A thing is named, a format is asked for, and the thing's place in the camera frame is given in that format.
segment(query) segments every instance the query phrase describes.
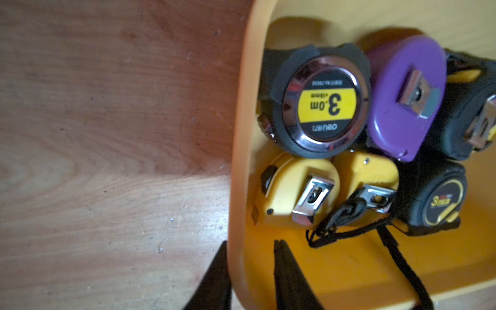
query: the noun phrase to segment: yellow plastic bin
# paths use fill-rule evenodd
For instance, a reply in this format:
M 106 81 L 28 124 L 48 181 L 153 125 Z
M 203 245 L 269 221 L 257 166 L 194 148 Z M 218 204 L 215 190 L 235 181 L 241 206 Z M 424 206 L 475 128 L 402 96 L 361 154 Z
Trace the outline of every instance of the yellow plastic bin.
M 256 0 L 245 35 L 238 90 L 228 265 L 247 309 L 274 309 L 276 239 L 288 242 L 322 305 L 406 309 L 416 294 L 377 232 L 311 249 L 304 229 L 255 226 L 250 217 L 260 173 L 281 151 L 256 124 L 263 48 L 357 41 L 388 27 L 415 27 L 444 47 L 496 58 L 494 0 Z M 469 190 L 458 230 L 408 237 L 391 228 L 434 301 L 496 285 L 496 146 L 463 162 Z

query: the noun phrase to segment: purple tape measure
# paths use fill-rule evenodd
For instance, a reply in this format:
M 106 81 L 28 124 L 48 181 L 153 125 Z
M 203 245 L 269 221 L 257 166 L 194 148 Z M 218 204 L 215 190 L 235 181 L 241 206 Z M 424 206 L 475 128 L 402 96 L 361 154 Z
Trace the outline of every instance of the purple tape measure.
M 433 39 L 416 35 L 367 54 L 373 102 L 367 124 L 369 147 L 412 161 L 441 104 L 446 55 Z

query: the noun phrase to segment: metal belt clip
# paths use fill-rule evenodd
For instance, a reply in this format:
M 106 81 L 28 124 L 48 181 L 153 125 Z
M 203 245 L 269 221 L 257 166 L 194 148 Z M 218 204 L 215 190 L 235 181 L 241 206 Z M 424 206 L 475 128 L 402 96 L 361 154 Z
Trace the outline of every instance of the metal belt clip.
M 334 187 L 334 180 L 310 174 L 303 194 L 293 209 L 293 221 L 301 225 L 313 224 L 313 216 Z
M 379 213 L 387 213 L 396 195 L 396 191 L 373 185 L 364 185 L 355 192 L 356 197 L 365 199 L 367 208 Z
M 434 113 L 439 97 L 439 90 L 430 86 L 422 71 L 415 69 L 410 73 L 398 103 L 410 108 L 418 117 L 428 119 Z
M 496 95 L 491 95 L 486 104 L 482 108 L 479 116 L 477 116 L 467 131 L 465 139 L 472 144 L 476 149 L 482 150 L 485 148 L 491 129 L 496 125 Z

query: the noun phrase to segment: wood grain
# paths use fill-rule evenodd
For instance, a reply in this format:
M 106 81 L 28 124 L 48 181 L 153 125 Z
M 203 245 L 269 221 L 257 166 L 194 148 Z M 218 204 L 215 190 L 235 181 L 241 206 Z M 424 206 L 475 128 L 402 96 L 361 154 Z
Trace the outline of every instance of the wood grain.
M 0 309 L 186 303 L 227 238 L 249 7 L 0 4 Z
M 437 310 L 496 310 L 496 286 L 436 303 Z

